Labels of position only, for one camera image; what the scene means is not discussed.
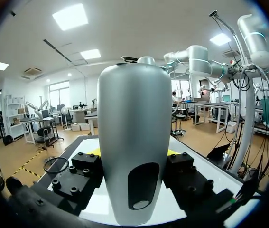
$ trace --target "yellow black caution tape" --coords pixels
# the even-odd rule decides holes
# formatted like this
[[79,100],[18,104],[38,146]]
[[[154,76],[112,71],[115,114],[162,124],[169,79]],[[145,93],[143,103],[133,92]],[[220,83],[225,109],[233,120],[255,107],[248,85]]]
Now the yellow black caution tape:
[[15,171],[15,173],[12,174],[14,176],[16,173],[18,173],[20,170],[22,170],[22,167],[20,167],[18,170]]
[[24,171],[27,171],[27,172],[29,172],[29,173],[33,174],[34,176],[37,176],[37,177],[41,178],[41,176],[40,176],[40,175],[38,175],[37,173],[34,173],[34,172],[30,171],[30,170],[27,170],[27,169],[26,169],[26,168],[24,168],[24,167],[22,167],[22,169],[23,169]]
[[23,164],[22,166],[21,166],[21,168],[22,167],[24,167],[25,165],[27,165],[30,161],[32,161],[34,158],[36,158],[40,153],[41,153],[42,151],[38,151],[37,152],[37,154],[35,154],[32,158],[30,158],[25,164]]

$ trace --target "air conditioner vent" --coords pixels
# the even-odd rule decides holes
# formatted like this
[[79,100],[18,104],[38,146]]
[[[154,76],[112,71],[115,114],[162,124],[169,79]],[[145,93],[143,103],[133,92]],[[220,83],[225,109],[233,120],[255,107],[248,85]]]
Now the air conditioner vent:
[[233,57],[237,57],[237,56],[240,56],[240,53],[238,51],[235,51],[235,50],[228,50],[228,51],[225,51],[223,52],[223,56],[225,58],[233,58]]
[[34,67],[34,68],[29,68],[25,70],[24,73],[28,76],[36,76],[36,75],[40,75],[42,73],[42,70]]
[[21,75],[20,77],[23,78],[23,79],[26,79],[26,80],[30,80],[29,77],[26,77],[26,76],[23,76],[23,75]]

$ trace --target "desk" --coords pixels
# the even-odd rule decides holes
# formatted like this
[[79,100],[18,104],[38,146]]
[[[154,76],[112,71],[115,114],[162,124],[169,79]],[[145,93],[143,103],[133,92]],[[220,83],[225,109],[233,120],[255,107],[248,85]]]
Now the desk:
[[[78,152],[88,153],[99,148],[98,136],[79,136],[61,155],[69,159],[70,165],[72,164],[71,158]],[[197,152],[193,151],[191,148],[181,143],[180,141],[170,137],[169,149],[183,153],[188,153],[194,158],[194,166],[197,170],[201,172],[207,179],[214,180],[213,191],[219,193],[225,188],[228,188],[232,193],[237,194],[242,187],[242,182],[231,176],[226,171],[220,169],[219,167],[212,164],[205,157],[201,156]],[[50,171],[60,169],[64,162],[57,160],[56,165],[50,168]],[[52,190],[51,180],[56,176],[56,174],[44,174],[39,180],[39,183],[45,188]],[[247,216],[252,209],[257,205],[258,200],[250,200],[245,206],[240,207],[235,213],[233,213],[226,221],[226,227],[235,227],[241,220]],[[80,218],[89,221],[94,221],[102,224],[117,225],[115,220],[110,199],[108,197],[106,184],[104,179],[98,189],[94,190],[94,193],[90,199],[90,202],[85,210],[82,210]],[[186,214],[182,211],[174,198],[172,191],[166,189],[164,183],[162,183],[158,200],[151,216],[151,219],[143,224],[155,225],[162,224],[169,221],[185,218]]]
[[36,118],[24,118],[24,119],[19,120],[19,123],[23,124],[28,129],[28,133],[31,136],[31,140],[30,140],[29,138],[27,138],[26,133],[24,133],[26,143],[35,144],[33,131],[31,129],[31,123],[35,122],[37,120],[39,120],[39,117],[36,117]]
[[97,111],[92,112],[92,113],[86,115],[85,116],[85,119],[88,120],[88,122],[90,124],[91,135],[95,135],[95,133],[94,133],[93,120],[97,119]]
[[[211,119],[211,121],[217,122],[216,132],[217,133],[221,132],[226,128],[227,122],[228,122],[227,118],[228,118],[228,110],[229,110],[230,103],[202,103],[202,102],[197,102],[197,103],[194,103],[193,105],[195,107],[195,125],[205,123],[205,110],[206,110],[205,107],[209,107],[209,108],[218,108],[219,109],[218,119],[217,120]],[[196,116],[197,116],[197,112],[198,112],[198,107],[204,107],[204,109],[203,109],[204,119],[203,119],[203,121],[196,122]],[[222,108],[226,108],[225,122],[221,122],[221,110],[222,110]]]
[[190,101],[190,102],[184,101],[181,103],[181,106],[182,106],[182,108],[186,109],[186,108],[188,108],[188,104],[192,104],[192,103],[197,103],[197,101]]

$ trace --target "trash bin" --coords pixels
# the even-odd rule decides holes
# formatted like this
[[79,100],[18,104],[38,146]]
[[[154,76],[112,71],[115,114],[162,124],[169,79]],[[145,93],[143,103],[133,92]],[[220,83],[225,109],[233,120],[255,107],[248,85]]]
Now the trash bin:
[[198,123],[199,120],[200,120],[200,116],[197,115],[197,116],[196,116],[196,122]]

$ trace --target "cardboard box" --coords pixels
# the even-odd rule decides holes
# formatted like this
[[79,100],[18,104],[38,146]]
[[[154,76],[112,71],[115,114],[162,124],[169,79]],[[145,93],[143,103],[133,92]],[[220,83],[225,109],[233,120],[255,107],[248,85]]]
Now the cardboard box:
[[25,113],[25,109],[24,108],[19,108],[19,114]]

